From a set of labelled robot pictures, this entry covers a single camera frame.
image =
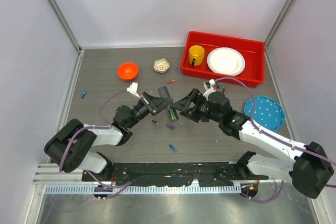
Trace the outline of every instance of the metal frame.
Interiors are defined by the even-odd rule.
[[[283,8],[281,9],[271,31],[269,32],[266,40],[265,40],[265,47],[269,45],[271,42],[274,34],[277,32],[278,28],[280,27],[280,24],[282,23],[284,17],[287,15],[289,9],[291,8],[292,4],[294,3],[295,0],[286,0]]]
[[[80,65],[83,59],[83,54],[84,54],[84,50],[80,51],[77,54],[77,57],[75,59],[75,63],[72,69],[72,75],[69,81],[68,91],[66,93],[66,97],[64,98],[64,101],[62,104],[62,112],[59,118],[59,123],[57,125],[57,128],[55,129],[56,132],[58,132],[67,122],[70,105],[71,105],[72,97],[74,94],[73,92],[75,91],[75,86],[76,86],[76,82],[77,82],[77,78],[78,78],[78,74],[80,70]],[[55,164],[46,164],[46,165],[51,166],[51,167],[55,166]],[[33,183],[33,188],[31,192],[32,197],[31,197],[29,208],[28,208],[29,210],[28,210],[27,216],[24,221],[25,224],[36,224],[38,214],[42,207],[43,196],[44,196],[45,190],[46,190],[46,183]]]
[[[63,27],[64,31],[66,32],[66,34],[68,35],[72,45],[74,46],[74,48],[76,49],[76,51],[78,53],[80,53],[81,48],[74,36],[74,34],[71,31],[71,28],[68,24],[68,22],[66,21],[66,19],[64,18],[64,15],[61,11],[61,9],[59,8],[56,0],[47,0],[47,2],[49,3],[51,9],[54,11],[58,21],[60,22],[61,26]]]

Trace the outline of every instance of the metal floor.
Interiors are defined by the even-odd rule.
[[[257,198],[269,199],[277,193],[280,185],[265,182],[260,183],[259,187]],[[107,201],[89,202],[92,199],[92,195],[45,195],[37,223],[318,223],[311,200],[289,184],[285,184],[277,200],[266,204],[249,201],[238,194],[121,195]]]

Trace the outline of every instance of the red tray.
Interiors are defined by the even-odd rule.
[[[205,49],[203,62],[199,66],[192,66],[188,61],[189,48],[193,45],[200,45]],[[256,87],[265,80],[265,45],[261,41],[239,39],[214,34],[199,33],[191,31],[185,45],[181,69],[186,76],[200,77],[203,79],[217,79],[227,75],[214,73],[206,62],[208,54],[218,47],[230,47],[243,55],[245,59],[244,71],[234,76],[249,87]],[[225,82],[238,84],[233,80]]]

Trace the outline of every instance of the blue plate with white dots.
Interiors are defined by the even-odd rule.
[[[277,101],[270,97],[260,95],[255,97],[256,107],[253,114],[253,119],[261,126],[271,130],[277,131],[285,123],[285,114],[283,109]],[[245,103],[244,113],[250,116],[253,100],[249,99]]]

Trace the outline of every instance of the purple cable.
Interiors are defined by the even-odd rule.
[[[102,113],[101,113],[101,111],[102,111],[102,109],[105,107],[105,105],[113,98],[113,97],[116,97],[118,94],[121,94],[121,93],[123,93],[123,92],[126,92],[126,91],[121,91],[121,92],[119,92],[119,93],[117,93],[117,94],[115,94],[115,95],[113,95],[113,96],[111,96],[104,104],[103,104],[103,106],[100,108],[100,110],[99,110],[99,115],[100,115],[100,117],[105,121],[105,122],[107,122],[108,124],[112,124],[112,122],[110,122],[110,120],[108,120],[105,116],[103,116],[102,115]]]
[[[111,96],[104,104],[103,104],[103,106],[100,108],[100,110],[99,110],[99,114],[100,114],[100,117],[104,120],[104,121],[106,121],[108,124],[112,124],[108,119],[106,119],[102,114],[101,114],[101,110],[104,108],[104,106],[113,98],[113,97],[116,97],[118,94],[121,94],[121,93],[123,93],[123,92],[126,92],[126,91],[121,91],[121,92],[119,92],[119,93],[117,93],[117,94],[115,94],[115,95],[113,95],[113,96]],[[73,143],[73,141],[76,139],[76,137],[79,135],[79,133],[81,133],[82,131],[84,131],[84,130],[88,130],[88,129],[94,129],[94,128],[97,128],[97,129],[100,129],[100,130],[108,130],[108,129],[110,129],[110,126],[95,126],[95,127],[93,127],[93,126],[87,126],[87,127],[83,127],[83,128],[81,128],[81,129],[79,129],[73,136],[72,136],[72,138],[70,139],[70,141],[69,141],[69,143],[68,143],[68,146],[66,147],[66,149],[65,149],[65,151],[64,151],[64,153],[63,153],[63,156],[62,156],[62,159],[61,159],[61,162],[60,162],[60,164],[59,164],[59,171],[60,172],[62,172],[63,171],[63,166],[64,166],[64,162],[65,162],[65,159],[66,159],[66,157],[67,157],[67,155],[68,155],[68,152],[69,152],[69,150],[70,150],[70,148],[71,148],[71,145],[72,145],[72,143]]]
[[[76,131],[76,133],[71,137],[71,139],[70,139],[70,141],[69,141],[69,143],[68,143],[68,145],[67,145],[67,147],[66,147],[66,149],[63,153],[61,162],[59,164],[59,172],[61,173],[63,171],[63,166],[64,166],[65,159],[66,159],[66,157],[69,153],[69,150],[71,148],[72,143],[74,142],[76,137],[79,135],[79,133],[81,133],[84,130],[88,130],[88,129],[108,130],[110,128],[111,128],[110,126],[86,126],[86,127],[80,128],[78,131]]]
[[[121,188],[121,187],[128,187],[129,185],[132,184],[132,182],[128,182],[124,185],[121,185],[121,186],[109,186],[109,185],[106,185],[104,184],[103,182],[101,182],[91,171],[89,170],[86,170],[86,172],[96,181],[99,183],[99,185],[103,186],[103,187],[106,187],[106,188],[111,188],[111,189],[115,189],[115,188]]]
[[[284,181],[282,180],[281,181],[281,186],[280,186],[280,189],[278,191],[278,193],[276,194],[276,196],[272,199],[268,199],[268,200],[262,200],[262,199],[254,199],[254,198],[251,198],[252,201],[255,201],[255,202],[259,202],[259,203],[270,203],[274,200],[276,200],[279,196],[280,196],[280,193],[282,191],[282,188],[283,188],[283,185],[284,184]],[[243,195],[245,198],[249,199],[248,197],[248,191],[247,191],[247,194],[244,194],[244,193],[241,193],[241,195]]]
[[[233,78],[233,77],[221,77],[221,78],[216,79],[215,81],[221,81],[221,80],[226,80],[226,79],[234,80],[234,81],[239,82],[239,83],[240,83],[242,86],[244,86],[244,88],[246,88],[247,91],[249,92],[249,94],[250,94],[250,96],[251,96],[251,98],[252,98],[252,100],[253,100],[253,105],[252,105],[251,115],[250,115],[250,118],[251,118],[251,124],[252,124],[256,129],[258,129],[259,127],[256,125],[256,123],[255,123],[254,120],[253,120],[253,112],[254,112],[254,109],[255,109],[255,106],[256,106],[256,99],[254,98],[254,95],[253,95],[252,91],[251,91],[251,90],[250,90],[244,83],[242,83],[241,81],[239,81],[238,79]],[[289,143],[287,143],[287,142],[285,142],[285,141],[283,141],[283,140],[277,138],[276,136],[274,136],[274,135],[272,135],[272,134],[270,134],[270,133],[268,133],[268,132],[266,132],[266,131],[261,130],[260,132],[263,133],[263,134],[265,134],[266,136],[269,136],[270,138],[273,138],[274,140],[278,141],[278,142],[281,143],[281,144],[287,145],[287,146],[289,146],[289,147],[294,147],[294,149],[297,149],[297,150],[299,150],[299,151],[301,151],[301,152],[305,152],[305,153],[310,154],[310,155],[312,155],[312,156],[314,156],[314,157],[318,157],[319,159],[322,159],[322,160],[324,160],[324,161],[326,161],[326,162],[329,162],[329,163],[331,163],[331,164],[333,164],[333,165],[336,166],[336,162],[333,161],[333,160],[331,160],[331,159],[328,159],[327,157],[323,157],[323,156],[320,155],[320,154],[317,154],[317,153],[315,153],[315,152],[312,152],[312,151],[309,151],[309,150],[306,150],[306,149],[303,149],[303,148],[300,148],[300,147],[297,147],[297,146],[292,146],[291,144],[289,144]],[[326,187],[336,188],[336,185],[328,185],[328,184],[327,184]]]

